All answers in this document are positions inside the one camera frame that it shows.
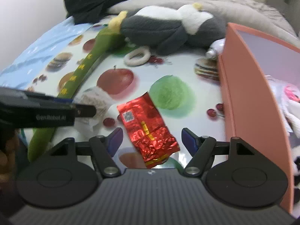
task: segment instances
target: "crumpled red wrapper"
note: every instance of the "crumpled red wrapper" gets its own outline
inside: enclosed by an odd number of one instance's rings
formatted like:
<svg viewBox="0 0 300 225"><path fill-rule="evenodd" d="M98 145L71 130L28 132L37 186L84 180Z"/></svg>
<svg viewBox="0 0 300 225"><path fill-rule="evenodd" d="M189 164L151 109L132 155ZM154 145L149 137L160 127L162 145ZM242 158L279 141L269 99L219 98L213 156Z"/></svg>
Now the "crumpled red wrapper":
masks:
<svg viewBox="0 0 300 225"><path fill-rule="evenodd" d="M117 106L117 109L147 168L164 163L171 154L180 150L148 93Z"/></svg>

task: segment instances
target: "round black disc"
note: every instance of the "round black disc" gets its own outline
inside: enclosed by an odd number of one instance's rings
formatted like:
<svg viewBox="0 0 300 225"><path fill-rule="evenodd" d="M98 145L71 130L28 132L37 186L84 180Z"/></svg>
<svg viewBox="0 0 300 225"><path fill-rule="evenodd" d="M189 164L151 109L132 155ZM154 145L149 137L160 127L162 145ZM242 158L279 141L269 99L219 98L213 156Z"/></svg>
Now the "round black disc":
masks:
<svg viewBox="0 0 300 225"><path fill-rule="evenodd" d="M206 176L212 194L226 204L261 208L281 200L287 189L284 172L269 160L225 161L214 166Z"/></svg>
<svg viewBox="0 0 300 225"><path fill-rule="evenodd" d="M20 196L27 203L57 209L89 197L98 186L98 178L83 163L67 156L49 156L26 168L16 183Z"/></svg>

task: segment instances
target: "gray blanket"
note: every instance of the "gray blanket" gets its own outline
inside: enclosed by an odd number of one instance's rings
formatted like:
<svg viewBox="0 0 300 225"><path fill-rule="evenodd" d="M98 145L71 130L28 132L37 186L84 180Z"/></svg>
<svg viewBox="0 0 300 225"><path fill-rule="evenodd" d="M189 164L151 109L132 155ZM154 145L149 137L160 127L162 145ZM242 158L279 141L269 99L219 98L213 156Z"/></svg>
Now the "gray blanket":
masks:
<svg viewBox="0 0 300 225"><path fill-rule="evenodd" d="M118 14L150 5L178 9L194 2L212 14L221 14L227 22L260 30L300 48L299 38L278 10L253 0L128 0L112 6L108 12Z"/></svg>

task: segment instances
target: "penguin plush toy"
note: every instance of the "penguin plush toy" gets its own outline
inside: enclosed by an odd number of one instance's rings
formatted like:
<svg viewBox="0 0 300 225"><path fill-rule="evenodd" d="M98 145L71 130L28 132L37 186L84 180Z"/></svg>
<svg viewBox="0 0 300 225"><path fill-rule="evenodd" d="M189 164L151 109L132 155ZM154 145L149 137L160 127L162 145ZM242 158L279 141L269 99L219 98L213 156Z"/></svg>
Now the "penguin plush toy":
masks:
<svg viewBox="0 0 300 225"><path fill-rule="evenodd" d="M225 20L202 11L198 3L178 10L147 6L134 12L122 11L108 27L138 46L155 49L158 55L174 53L184 44L207 49L226 33Z"/></svg>

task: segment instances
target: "blue sheet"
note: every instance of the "blue sheet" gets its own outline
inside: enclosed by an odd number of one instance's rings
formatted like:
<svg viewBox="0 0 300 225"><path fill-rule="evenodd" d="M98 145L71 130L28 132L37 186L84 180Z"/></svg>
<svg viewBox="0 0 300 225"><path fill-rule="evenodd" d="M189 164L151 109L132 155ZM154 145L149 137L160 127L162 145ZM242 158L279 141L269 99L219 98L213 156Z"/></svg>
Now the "blue sheet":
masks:
<svg viewBox="0 0 300 225"><path fill-rule="evenodd" d="M56 25L33 42L12 65L0 73L0 86L25 89L49 61L91 26L92 24L74 25L73 17Z"/></svg>

